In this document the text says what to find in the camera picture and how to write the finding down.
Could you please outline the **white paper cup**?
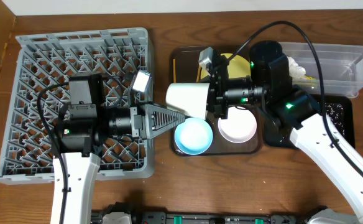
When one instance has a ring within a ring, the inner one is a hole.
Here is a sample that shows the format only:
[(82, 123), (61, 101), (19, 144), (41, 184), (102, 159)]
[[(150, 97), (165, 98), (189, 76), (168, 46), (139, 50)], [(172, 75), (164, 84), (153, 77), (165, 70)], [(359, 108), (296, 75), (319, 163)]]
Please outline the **white paper cup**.
[(166, 92), (166, 106), (190, 117), (206, 119), (208, 92), (209, 83), (172, 83)]

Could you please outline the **wooden chopstick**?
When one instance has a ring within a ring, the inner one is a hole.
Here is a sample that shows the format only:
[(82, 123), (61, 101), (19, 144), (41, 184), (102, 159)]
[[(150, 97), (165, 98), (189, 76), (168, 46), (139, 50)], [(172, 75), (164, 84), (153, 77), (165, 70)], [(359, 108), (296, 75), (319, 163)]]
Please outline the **wooden chopstick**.
[(173, 58), (172, 63), (173, 63), (173, 83), (176, 83), (177, 82), (177, 62), (176, 62), (175, 58)]

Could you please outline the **white bowl with food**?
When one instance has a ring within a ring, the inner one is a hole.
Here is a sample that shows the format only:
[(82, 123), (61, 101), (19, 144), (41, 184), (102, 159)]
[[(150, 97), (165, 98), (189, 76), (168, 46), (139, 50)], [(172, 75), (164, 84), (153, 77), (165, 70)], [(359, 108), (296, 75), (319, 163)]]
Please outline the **white bowl with food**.
[(218, 129), (222, 137), (232, 143), (249, 141), (257, 130), (257, 121), (249, 110), (230, 107), (226, 119), (218, 119)]

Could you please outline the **white napkin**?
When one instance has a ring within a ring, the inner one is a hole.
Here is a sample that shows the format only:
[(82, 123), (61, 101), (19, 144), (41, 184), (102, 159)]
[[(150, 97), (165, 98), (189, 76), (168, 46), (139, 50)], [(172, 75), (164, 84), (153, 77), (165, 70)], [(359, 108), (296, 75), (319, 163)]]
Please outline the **white napkin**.
[(294, 79), (306, 80), (306, 70), (299, 66), (292, 57), (287, 57), (287, 59), (290, 76)]

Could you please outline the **green orange snack wrapper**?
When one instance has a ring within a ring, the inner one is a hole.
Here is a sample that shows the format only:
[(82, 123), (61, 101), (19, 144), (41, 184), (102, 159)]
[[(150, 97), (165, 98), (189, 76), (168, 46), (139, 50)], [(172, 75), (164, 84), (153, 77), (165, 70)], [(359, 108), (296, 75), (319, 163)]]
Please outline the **green orange snack wrapper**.
[(303, 75), (302, 77), (293, 78), (293, 83), (300, 86), (315, 86), (317, 84), (317, 79), (315, 77), (308, 77)]

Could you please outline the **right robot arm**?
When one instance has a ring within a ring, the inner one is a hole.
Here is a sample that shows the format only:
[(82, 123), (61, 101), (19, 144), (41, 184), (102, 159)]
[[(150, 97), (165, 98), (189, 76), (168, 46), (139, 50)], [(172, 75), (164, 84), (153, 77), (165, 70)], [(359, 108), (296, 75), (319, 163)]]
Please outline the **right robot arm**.
[(230, 79), (230, 59), (208, 47), (199, 56), (209, 82), (207, 110), (226, 119), (229, 107), (259, 105), (276, 131), (286, 131), (326, 174), (363, 223), (363, 157), (343, 138), (326, 114), (324, 100), (293, 85), (287, 56), (274, 40), (254, 44), (249, 51), (250, 76)]

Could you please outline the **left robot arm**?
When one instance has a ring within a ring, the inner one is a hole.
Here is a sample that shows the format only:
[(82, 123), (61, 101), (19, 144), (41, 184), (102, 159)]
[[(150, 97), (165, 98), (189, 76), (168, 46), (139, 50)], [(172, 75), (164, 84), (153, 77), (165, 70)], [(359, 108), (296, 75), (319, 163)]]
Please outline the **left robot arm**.
[(153, 139), (182, 124), (186, 115), (152, 102), (105, 106), (101, 73), (70, 77), (70, 102), (50, 130), (55, 188), (51, 223), (89, 223), (94, 184), (104, 143), (109, 138)]

